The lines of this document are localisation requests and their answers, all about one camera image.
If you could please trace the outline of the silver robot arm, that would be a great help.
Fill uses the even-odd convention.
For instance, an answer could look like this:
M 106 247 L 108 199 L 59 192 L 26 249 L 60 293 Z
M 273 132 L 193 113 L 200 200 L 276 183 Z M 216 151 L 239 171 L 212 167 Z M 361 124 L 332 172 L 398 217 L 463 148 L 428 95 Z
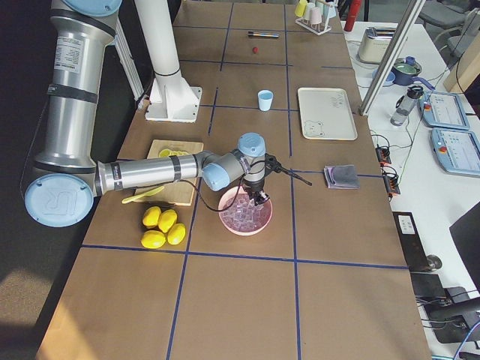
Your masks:
M 34 159 L 37 175 L 25 191 L 25 207 L 38 223 L 68 227 L 110 191 L 202 179 L 213 191 L 238 182 L 257 204 L 264 191 L 266 144 L 258 133 L 242 135 L 224 155 L 210 151 L 147 160 L 94 162 L 90 151 L 104 52 L 116 36 L 119 1 L 54 1 L 50 19 L 58 32 L 49 85 L 46 145 Z

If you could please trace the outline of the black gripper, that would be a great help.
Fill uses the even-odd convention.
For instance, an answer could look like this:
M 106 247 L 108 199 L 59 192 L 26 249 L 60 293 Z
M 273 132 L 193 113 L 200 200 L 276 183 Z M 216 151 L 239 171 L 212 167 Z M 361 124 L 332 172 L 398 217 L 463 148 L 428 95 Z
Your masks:
M 264 191 L 265 179 L 262 178 L 259 181 L 242 181 L 242 188 L 249 196 L 250 200 L 253 200 L 255 205 L 262 205 L 269 201 L 269 195 Z

